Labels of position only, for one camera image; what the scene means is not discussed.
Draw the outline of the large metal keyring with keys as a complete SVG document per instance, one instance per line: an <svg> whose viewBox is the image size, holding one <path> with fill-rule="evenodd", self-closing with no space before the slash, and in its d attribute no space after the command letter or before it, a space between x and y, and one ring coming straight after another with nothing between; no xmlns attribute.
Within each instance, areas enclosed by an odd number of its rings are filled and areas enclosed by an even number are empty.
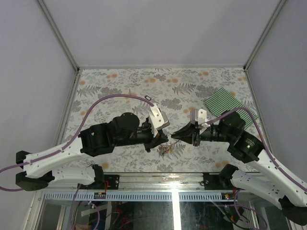
<svg viewBox="0 0 307 230"><path fill-rule="evenodd" d="M171 154L173 152L173 145L172 144L162 144L162 145L159 145L159 155L160 156L164 156L164 155L167 155L167 154Z"/></svg>

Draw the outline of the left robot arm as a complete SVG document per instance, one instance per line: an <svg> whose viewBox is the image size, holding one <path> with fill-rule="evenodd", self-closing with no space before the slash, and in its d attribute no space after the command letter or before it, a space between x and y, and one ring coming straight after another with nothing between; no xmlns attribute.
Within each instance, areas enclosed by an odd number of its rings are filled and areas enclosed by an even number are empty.
<svg viewBox="0 0 307 230"><path fill-rule="evenodd" d="M169 126L165 113L149 115L143 123L133 113L123 113L108 123L93 125L79 133L72 143L58 145L40 153L19 151L16 163L23 163L23 171L16 174L15 184L25 191L47 187L80 187L105 189L101 166L67 167L77 160L88 160L112 153L114 148L143 144L147 152L168 142L163 128Z"/></svg>

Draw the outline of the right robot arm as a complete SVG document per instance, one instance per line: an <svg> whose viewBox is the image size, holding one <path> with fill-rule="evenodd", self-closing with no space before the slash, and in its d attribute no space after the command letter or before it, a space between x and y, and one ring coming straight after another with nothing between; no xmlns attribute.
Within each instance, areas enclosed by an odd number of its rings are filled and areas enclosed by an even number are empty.
<svg viewBox="0 0 307 230"><path fill-rule="evenodd" d="M195 110L190 122L171 135L195 147L202 141L226 142L232 157L258 170L266 181L254 178L236 166L227 164L219 173L224 189L239 188L251 192L281 210L290 221L307 224L307 184L274 157L263 138L244 130L246 122L235 109L225 111L215 120L207 120L205 110Z"/></svg>

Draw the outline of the green striped folded cloth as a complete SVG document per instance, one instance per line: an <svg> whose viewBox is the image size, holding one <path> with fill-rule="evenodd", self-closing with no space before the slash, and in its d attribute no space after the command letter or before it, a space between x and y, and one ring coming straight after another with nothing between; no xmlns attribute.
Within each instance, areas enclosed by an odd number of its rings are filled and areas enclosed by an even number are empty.
<svg viewBox="0 0 307 230"><path fill-rule="evenodd" d="M245 105L243 105L238 99L236 99L224 88L218 89L212 96L206 99L204 103L207 109L216 117L221 116L222 113L230 111L237 107L244 107L247 109ZM254 119L257 120L258 115L254 113L251 109L248 110L251 112ZM236 112L245 121L245 129L247 129L253 124L252 118L247 111L240 109Z"/></svg>

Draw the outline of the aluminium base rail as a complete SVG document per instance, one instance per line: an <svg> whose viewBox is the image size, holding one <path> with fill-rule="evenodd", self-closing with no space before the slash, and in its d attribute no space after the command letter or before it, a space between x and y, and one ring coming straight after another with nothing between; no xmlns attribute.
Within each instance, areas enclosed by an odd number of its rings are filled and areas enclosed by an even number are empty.
<svg viewBox="0 0 307 230"><path fill-rule="evenodd" d="M223 191L217 172L149 173L107 172L107 192L180 192Z"/></svg>

